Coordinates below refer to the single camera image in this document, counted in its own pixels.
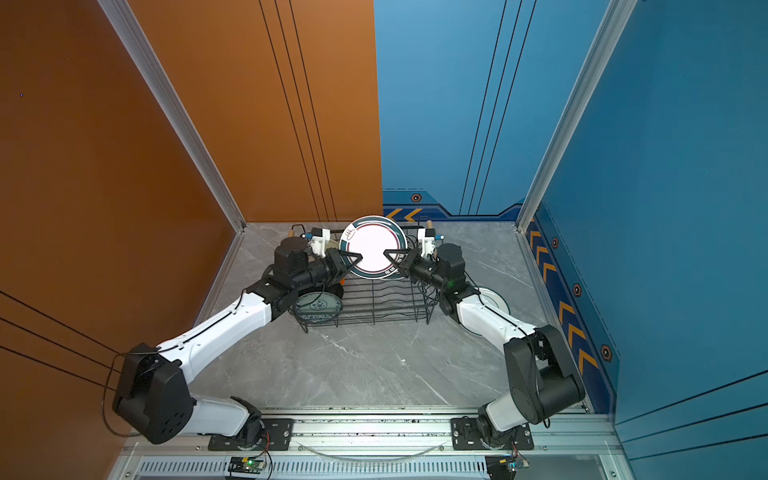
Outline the white plate dark green rim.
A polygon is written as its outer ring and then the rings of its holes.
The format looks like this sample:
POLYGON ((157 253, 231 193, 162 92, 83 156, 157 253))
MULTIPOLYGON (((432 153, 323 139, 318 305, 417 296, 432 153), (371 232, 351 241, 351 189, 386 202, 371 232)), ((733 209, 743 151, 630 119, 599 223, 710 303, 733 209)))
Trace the white plate dark green rim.
POLYGON ((339 250, 357 252, 363 260, 351 271, 366 280, 383 280, 397 275, 385 258, 385 249, 408 248, 401 227, 387 217, 369 215, 351 222, 341 233, 339 250))

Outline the black wire dish rack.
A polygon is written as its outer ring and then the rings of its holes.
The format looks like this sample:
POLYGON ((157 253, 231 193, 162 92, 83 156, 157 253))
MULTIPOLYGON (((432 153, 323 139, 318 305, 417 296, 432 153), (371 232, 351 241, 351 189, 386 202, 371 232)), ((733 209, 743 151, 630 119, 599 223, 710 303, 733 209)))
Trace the black wire dish rack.
MULTIPOLYGON (((340 236, 346 227, 330 229, 331 241, 326 250, 339 249, 340 236)), ((421 227, 400 227, 406 236, 408 248, 417 249, 417 232, 421 227)), ((290 313, 304 331, 321 326, 375 325, 393 321, 429 322, 437 303, 435 290, 432 287, 413 283, 398 272, 394 278, 383 280, 366 280, 349 272, 342 281, 342 285, 344 286, 344 297, 341 299, 343 310, 334 320, 307 323, 294 316, 294 306, 290 309, 290 313)))

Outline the teal patterned plate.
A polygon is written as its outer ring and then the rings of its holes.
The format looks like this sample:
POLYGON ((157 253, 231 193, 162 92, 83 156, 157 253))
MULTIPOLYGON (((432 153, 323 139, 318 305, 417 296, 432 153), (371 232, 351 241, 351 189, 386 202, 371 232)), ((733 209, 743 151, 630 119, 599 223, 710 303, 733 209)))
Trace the teal patterned plate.
POLYGON ((342 300, 330 292, 312 292, 302 295, 293 307, 294 316, 307 323, 334 320, 342 310, 342 300))

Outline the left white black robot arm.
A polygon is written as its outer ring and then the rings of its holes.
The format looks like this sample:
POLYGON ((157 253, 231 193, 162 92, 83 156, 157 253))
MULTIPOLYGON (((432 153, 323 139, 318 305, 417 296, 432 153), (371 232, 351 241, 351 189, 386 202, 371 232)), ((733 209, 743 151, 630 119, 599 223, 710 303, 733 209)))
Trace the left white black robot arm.
POLYGON ((230 306, 156 347, 141 343, 120 354, 113 412, 155 445, 176 436, 214 435, 240 448, 256 446, 265 434, 257 407, 235 396, 194 397, 190 383, 242 338, 295 307, 303 294, 339 284, 362 259, 338 248, 316 253, 303 237, 282 240, 272 264, 230 306))

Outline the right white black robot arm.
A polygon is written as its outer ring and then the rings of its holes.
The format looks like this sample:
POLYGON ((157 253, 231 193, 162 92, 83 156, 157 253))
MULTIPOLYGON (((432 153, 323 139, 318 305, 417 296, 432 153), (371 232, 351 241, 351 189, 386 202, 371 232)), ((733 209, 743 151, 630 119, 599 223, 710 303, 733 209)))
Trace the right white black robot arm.
POLYGON ((403 277, 434 288, 444 314, 503 354, 508 390, 481 406, 477 416, 485 446, 507 448, 517 428, 548 424, 586 398, 582 374, 560 329, 527 323, 497 305, 496 292, 478 286, 466 272, 460 246, 446 243, 427 256, 416 249, 387 249, 384 256, 403 277))

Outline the left green circuit board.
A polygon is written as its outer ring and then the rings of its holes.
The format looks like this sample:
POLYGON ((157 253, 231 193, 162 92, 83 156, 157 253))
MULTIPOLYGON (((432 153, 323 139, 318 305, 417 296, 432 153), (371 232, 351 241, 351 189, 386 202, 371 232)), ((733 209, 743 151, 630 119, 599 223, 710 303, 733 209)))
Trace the left green circuit board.
POLYGON ((270 474, 270 466, 263 457, 238 457, 233 456, 229 460, 227 475, 237 478, 267 478, 270 474))

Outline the right circuit board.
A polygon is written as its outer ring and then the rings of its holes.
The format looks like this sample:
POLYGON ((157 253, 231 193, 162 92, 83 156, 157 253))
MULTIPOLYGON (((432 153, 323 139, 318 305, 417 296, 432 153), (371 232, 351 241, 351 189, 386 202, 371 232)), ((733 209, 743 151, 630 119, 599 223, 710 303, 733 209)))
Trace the right circuit board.
POLYGON ((486 471, 490 480, 514 480, 520 470, 530 467, 523 457, 486 456, 486 471))

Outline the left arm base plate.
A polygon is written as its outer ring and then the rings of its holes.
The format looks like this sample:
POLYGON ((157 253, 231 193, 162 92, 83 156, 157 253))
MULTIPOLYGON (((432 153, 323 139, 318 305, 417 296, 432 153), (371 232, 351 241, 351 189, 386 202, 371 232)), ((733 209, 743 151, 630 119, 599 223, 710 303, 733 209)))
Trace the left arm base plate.
POLYGON ((295 422, 291 418, 262 418, 247 422, 243 430, 232 437, 212 435, 209 451, 288 451, 295 422))

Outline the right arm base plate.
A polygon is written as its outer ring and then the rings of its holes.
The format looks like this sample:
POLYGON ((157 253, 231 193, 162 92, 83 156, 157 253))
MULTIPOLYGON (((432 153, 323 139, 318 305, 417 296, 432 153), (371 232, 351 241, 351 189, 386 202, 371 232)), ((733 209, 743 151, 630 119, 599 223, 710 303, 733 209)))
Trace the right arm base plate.
POLYGON ((531 451, 535 448, 528 424, 499 432, 484 418, 463 416, 450 420, 450 436, 452 448, 457 451, 531 451))

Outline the aluminium mounting rail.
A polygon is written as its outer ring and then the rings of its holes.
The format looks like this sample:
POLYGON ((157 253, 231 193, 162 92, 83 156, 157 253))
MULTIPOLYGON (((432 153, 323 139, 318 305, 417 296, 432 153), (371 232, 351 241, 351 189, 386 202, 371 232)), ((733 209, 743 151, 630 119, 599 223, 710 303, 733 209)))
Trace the aluminium mounting rail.
POLYGON ((176 437, 163 445, 126 442, 112 479, 489 479, 486 456, 523 457, 515 479, 631 479, 634 474, 608 416, 585 404, 529 426, 531 451, 452 448, 450 420, 475 417, 471 408, 397 407, 267 410, 291 418, 288 451, 209 451, 210 437, 176 437), (229 460, 263 457, 267 478, 227 475, 229 460))

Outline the left aluminium corner post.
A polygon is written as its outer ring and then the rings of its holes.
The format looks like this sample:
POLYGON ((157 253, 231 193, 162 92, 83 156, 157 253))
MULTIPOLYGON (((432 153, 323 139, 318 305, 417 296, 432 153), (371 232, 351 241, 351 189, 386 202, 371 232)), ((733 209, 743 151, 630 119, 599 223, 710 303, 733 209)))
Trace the left aluminium corner post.
POLYGON ((98 4, 224 216, 236 233, 243 232, 247 226, 244 215, 131 6, 124 0, 99 0, 98 4))

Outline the aluminium corner post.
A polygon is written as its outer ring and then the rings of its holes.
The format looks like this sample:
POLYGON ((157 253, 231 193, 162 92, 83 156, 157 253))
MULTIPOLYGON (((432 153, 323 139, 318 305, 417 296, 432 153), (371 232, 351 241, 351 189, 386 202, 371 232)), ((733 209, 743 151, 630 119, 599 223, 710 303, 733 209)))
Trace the aluminium corner post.
POLYGON ((243 232, 247 226, 244 215, 131 6, 124 0, 99 0, 98 4, 224 216, 236 233, 243 232))
POLYGON ((532 222, 637 3, 609 2, 516 220, 519 233, 532 222))

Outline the right aluminium corner post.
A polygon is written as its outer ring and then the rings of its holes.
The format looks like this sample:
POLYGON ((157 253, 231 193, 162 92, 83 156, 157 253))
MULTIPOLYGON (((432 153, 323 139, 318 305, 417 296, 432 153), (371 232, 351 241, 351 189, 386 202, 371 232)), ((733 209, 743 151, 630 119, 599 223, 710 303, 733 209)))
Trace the right aluminium corner post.
POLYGON ((532 222, 637 3, 609 2, 516 220, 519 233, 532 222))

